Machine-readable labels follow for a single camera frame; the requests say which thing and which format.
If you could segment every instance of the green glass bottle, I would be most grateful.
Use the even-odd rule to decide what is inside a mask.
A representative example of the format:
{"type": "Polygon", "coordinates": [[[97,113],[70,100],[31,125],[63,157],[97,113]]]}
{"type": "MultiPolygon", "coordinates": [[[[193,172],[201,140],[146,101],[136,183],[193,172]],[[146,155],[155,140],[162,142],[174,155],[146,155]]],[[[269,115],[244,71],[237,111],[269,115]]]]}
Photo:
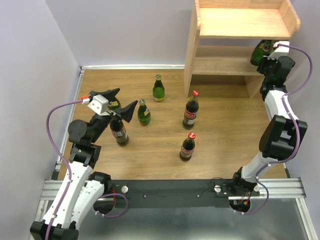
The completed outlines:
{"type": "Polygon", "coordinates": [[[118,100],[118,98],[114,97],[114,98],[110,99],[110,102],[108,104],[108,108],[109,108],[109,110],[112,110],[112,111],[114,111],[116,109],[120,109],[121,104],[120,104],[120,101],[118,100]]]}
{"type": "Polygon", "coordinates": [[[141,125],[148,125],[151,120],[151,114],[149,108],[146,105],[145,100],[141,99],[139,101],[139,109],[138,109],[138,120],[141,125]]]}
{"type": "Polygon", "coordinates": [[[250,63],[254,66],[259,66],[262,58],[264,56],[270,55],[270,49],[272,46],[271,40],[261,40],[259,44],[253,50],[253,53],[250,58],[250,63]]]}
{"type": "Polygon", "coordinates": [[[165,87],[161,82],[161,76],[158,74],[155,76],[155,83],[152,90],[153,99],[156,102],[161,102],[165,98],[165,87]]]}

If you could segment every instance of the white knob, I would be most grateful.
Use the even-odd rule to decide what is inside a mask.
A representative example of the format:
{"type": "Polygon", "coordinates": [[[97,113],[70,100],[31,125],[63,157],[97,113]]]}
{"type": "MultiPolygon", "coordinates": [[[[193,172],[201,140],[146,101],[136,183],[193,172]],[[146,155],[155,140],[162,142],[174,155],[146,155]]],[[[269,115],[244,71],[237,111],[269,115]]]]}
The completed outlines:
{"type": "Polygon", "coordinates": [[[123,194],[126,194],[126,193],[128,192],[128,190],[129,190],[129,188],[128,188],[127,186],[123,186],[123,187],[121,188],[121,192],[122,192],[123,194]]]}

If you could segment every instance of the wooden tabletop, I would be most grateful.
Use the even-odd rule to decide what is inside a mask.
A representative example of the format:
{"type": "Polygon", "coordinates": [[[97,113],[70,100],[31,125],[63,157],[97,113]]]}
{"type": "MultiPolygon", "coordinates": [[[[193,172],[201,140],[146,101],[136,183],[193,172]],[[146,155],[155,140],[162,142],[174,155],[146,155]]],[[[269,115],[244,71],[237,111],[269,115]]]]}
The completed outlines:
{"type": "MultiPolygon", "coordinates": [[[[118,146],[109,128],[95,143],[102,146],[94,171],[113,179],[211,179],[232,178],[257,154],[259,141],[269,120],[261,98],[248,97],[245,85],[197,85],[199,112],[192,130],[182,127],[188,99],[184,97],[183,70],[86,70],[79,99],[90,91],[120,88],[117,98],[124,107],[144,99],[151,112],[151,122],[138,122],[138,106],[130,123],[124,123],[129,136],[127,146],[118,146]],[[165,88],[163,102],[155,102],[152,89],[157,74],[165,88]],[[195,150],[189,162],[179,158],[184,139],[195,132],[195,150]]],[[[90,121],[94,112],[78,104],[73,119],[90,121]]],[[[64,156],[70,156],[71,143],[64,156]]],[[[66,166],[62,165],[59,179],[66,166]]],[[[273,167],[265,178],[285,178],[282,164],[273,167]]]]}

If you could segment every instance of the lavender wall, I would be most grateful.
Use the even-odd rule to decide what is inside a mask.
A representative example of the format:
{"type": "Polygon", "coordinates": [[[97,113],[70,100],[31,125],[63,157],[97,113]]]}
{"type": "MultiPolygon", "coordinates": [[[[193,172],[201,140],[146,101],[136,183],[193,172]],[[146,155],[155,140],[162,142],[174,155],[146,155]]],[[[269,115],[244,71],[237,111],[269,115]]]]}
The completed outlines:
{"type": "MultiPolygon", "coordinates": [[[[308,130],[297,156],[287,165],[293,177],[302,179],[307,197],[306,204],[320,237],[320,32],[317,30],[320,22],[320,3],[318,0],[296,0],[293,6],[301,19],[301,28],[291,45],[310,53],[314,68],[309,84],[301,92],[289,97],[294,113],[307,122],[308,130]]],[[[289,91],[303,83],[310,69],[309,61],[303,54],[290,50],[290,56],[296,61],[296,66],[287,80],[289,91]]]]}
{"type": "MultiPolygon", "coordinates": [[[[27,240],[57,159],[47,113],[74,95],[79,67],[44,0],[2,1],[0,32],[0,239],[27,240]]],[[[52,118],[57,142],[67,114],[52,118]]]]}
{"type": "Polygon", "coordinates": [[[82,66],[185,64],[194,0],[46,0],[82,66]]]}

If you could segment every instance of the wooden shelf board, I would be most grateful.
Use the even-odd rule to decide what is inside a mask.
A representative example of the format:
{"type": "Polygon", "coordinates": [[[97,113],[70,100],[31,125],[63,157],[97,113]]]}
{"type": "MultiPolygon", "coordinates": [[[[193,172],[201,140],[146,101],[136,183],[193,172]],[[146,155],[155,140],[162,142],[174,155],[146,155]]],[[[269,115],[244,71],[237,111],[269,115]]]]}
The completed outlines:
{"type": "Polygon", "coordinates": [[[200,8],[201,38],[277,39],[291,37],[278,9],[200,8]]]}
{"type": "Polygon", "coordinates": [[[261,76],[250,63],[251,46],[198,46],[193,74],[261,76]]]}

